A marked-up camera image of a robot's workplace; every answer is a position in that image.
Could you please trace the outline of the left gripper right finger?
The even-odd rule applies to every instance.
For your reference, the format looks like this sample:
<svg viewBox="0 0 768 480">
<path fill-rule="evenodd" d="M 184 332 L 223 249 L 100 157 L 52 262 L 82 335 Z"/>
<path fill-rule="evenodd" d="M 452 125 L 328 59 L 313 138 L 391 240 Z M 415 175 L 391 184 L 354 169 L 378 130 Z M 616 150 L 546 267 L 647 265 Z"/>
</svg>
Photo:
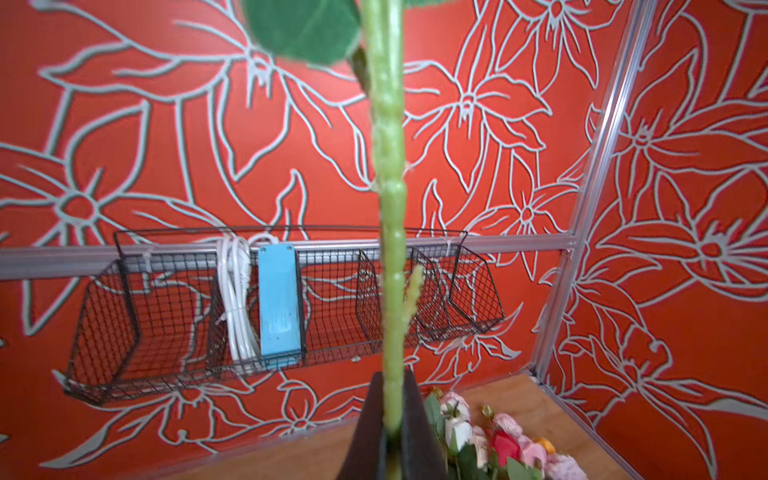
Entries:
<svg viewBox="0 0 768 480">
<path fill-rule="evenodd" d="M 435 429 L 429 423 L 419 386 L 410 370 L 404 371 L 400 460 L 403 479 L 448 478 Z"/>
</svg>

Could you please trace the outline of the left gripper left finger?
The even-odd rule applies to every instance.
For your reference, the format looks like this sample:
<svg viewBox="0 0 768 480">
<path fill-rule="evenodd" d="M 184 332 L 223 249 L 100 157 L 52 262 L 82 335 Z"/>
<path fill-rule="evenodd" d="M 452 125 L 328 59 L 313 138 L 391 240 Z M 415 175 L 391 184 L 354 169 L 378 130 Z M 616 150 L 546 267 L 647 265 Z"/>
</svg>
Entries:
<svg viewBox="0 0 768 480">
<path fill-rule="evenodd" d="M 369 384 L 354 434 L 337 480 L 384 478 L 383 375 L 376 372 Z"/>
</svg>

